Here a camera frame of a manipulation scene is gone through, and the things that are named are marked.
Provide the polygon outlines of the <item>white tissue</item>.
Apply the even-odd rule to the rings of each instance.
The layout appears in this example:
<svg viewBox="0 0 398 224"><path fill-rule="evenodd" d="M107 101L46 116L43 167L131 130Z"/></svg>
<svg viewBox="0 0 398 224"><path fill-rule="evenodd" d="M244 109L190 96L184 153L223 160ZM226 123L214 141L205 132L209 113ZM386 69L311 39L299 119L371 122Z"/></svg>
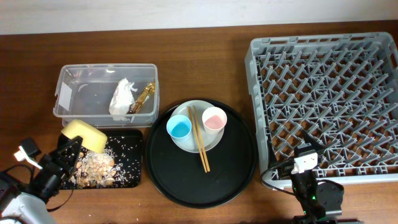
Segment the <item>white tissue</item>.
<svg viewBox="0 0 398 224"><path fill-rule="evenodd" d="M135 93L134 82L129 82L123 78L118 82L113 97L109 104L109 113L113 115L114 121L127 121L124 115L128 114L131 105L135 103L132 93Z"/></svg>

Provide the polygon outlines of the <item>wooden chopstick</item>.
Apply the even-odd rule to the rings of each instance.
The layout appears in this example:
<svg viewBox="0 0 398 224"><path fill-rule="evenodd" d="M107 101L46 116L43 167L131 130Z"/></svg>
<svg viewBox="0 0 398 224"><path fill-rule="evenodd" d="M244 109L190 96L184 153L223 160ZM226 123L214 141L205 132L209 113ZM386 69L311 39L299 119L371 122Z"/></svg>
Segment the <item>wooden chopstick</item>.
<svg viewBox="0 0 398 224"><path fill-rule="evenodd" d="M196 126L196 129L197 129L197 137L198 137L198 142L199 142L199 152L200 152L201 158L203 159L203 164L205 166L205 172L210 172L210 165L208 163L208 159L207 159L207 155L206 155L206 151L205 151L205 145L204 145L203 137L202 137L202 134L201 134L200 125L199 125L199 122L198 122L197 111L196 111L196 108L194 106L192 106L192 108L193 108L194 122L195 122L195 126Z"/></svg>
<svg viewBox="0 0 398 224"><path fill-rule="evenodd" d="M203 169L204 169L205 173L207 173L208 170L206 168L205 160L204 160L203 154L201 152L201 145L200 145L200 142L199 142L197 129L196 129L195 122L194 122L194 119L193 119L192 111L191 111L189 106L187 108L188 108L188 115L189 115L190 121L192 123L193 135L194 135L194 138L195 138L195 142L197 144L197 148L198 148L198 152L199 152L199 155L200 155L201 163L203 165Z"/></svg>

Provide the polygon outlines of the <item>gold snack wrapper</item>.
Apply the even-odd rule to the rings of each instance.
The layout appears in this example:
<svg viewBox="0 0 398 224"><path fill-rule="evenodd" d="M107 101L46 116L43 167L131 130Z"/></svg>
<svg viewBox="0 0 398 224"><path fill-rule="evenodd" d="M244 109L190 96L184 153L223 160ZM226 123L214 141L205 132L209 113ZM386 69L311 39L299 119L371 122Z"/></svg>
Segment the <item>gold snack wrapper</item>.
<svg viewBox="0 0 398 224"><path fill-rule="evenodd" d="M149 83L139 95L138 99L129 107L128 114L137 114L143 104L155 93L155 83Z"/></svg>

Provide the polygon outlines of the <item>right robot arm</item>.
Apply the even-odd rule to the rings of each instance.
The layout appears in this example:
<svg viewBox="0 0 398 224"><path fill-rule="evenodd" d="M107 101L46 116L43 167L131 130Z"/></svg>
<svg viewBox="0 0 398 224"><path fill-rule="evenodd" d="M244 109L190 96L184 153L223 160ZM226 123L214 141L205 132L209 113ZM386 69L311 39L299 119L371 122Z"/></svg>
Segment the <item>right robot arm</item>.
<svg viewBox="0 0 398 224"><path fill-rule="evenodd" d="M344 187L332 180L318 180L313 173L326 149L307 132L304 143L294 148L293 169L289 171L292 188L303 215L293 217L294 224L363 224L356 219L340 220Z"/></svg>

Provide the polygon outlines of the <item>yellow bowl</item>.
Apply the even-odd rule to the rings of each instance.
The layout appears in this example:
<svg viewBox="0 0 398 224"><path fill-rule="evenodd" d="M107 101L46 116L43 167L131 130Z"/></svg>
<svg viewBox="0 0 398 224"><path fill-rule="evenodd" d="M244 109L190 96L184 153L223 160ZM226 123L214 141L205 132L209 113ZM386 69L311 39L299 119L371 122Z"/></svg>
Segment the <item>yellow bowl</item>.
<svg viewBox="0 0 398 224"><path fill-rule="evenodd" d="M81 137L83 139L81 145L98 154L104 153L108 140L108 137L103 132L79 119L68 123L61 130L61 133L68 139L73 139L77 136Z"/></svg>

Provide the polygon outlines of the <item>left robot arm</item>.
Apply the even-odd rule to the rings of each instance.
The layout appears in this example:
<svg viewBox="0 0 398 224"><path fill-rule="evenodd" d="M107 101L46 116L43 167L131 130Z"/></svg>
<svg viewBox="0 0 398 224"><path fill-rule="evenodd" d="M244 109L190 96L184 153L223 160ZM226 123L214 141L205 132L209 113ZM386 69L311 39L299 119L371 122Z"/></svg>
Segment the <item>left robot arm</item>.
<svg viewBox="0 0 398 224"><path fill-rule="evenodd" d="M33 165L22 165L30 172L30 179L29 183L23 183L9 174L18 165L1 171L1 223L55 223L50 213L60 207L47 208L47 203L72 177L83 138L64 137L61 142L58 148L36 162L35 157L41 151L35 141L32 138L21 141L14 156L18 161L27 160Z"/></svg>

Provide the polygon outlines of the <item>blue cup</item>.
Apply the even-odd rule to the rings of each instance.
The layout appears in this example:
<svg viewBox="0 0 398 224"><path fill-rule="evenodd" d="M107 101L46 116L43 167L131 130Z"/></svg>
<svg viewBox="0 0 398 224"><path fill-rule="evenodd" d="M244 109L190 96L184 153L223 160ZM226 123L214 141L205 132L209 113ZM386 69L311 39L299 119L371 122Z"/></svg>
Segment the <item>blue cup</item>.
<svg viewBox="0 0 398 224"><path fill-rule="evenodd" d="M174 141L183 142L189 138L192 123L186 116L177 114L167 121L166 130Z"/></svg>

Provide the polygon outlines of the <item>pink cup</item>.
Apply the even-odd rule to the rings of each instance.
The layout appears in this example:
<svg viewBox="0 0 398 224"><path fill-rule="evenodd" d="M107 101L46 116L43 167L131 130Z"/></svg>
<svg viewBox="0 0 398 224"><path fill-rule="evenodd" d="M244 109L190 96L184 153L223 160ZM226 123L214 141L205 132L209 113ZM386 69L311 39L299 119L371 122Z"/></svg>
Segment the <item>pink cup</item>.
<svg viewBox="0 0 398 224"><path fill-rule="evenodd" d="M219 133L227 123L227 115L219 107L209 107L202 114L202 123L208 134Z"/></svg>

